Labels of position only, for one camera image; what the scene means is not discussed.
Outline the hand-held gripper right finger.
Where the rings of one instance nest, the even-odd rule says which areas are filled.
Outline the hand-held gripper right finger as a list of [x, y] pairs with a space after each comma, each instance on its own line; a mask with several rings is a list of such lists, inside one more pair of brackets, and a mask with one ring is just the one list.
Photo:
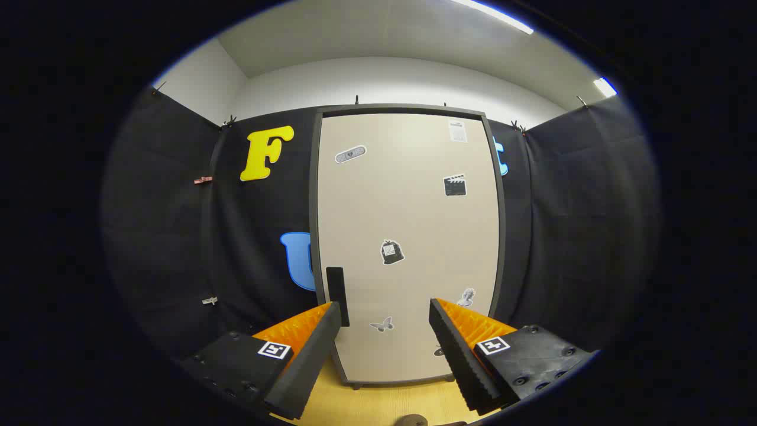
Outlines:
[[514, 328], [432, 298], [428, 323], [468, 409], [479, 415], [544, 393], [595, 356], [541, 325]]

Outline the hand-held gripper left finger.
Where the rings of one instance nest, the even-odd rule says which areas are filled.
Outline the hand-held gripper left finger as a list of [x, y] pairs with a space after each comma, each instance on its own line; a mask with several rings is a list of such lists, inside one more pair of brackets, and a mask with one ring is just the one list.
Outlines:
[[257, 415], [301, 418], [342, 326], [338, 302], [256, 334], [230, 331], [179, 364], [222, 399]]

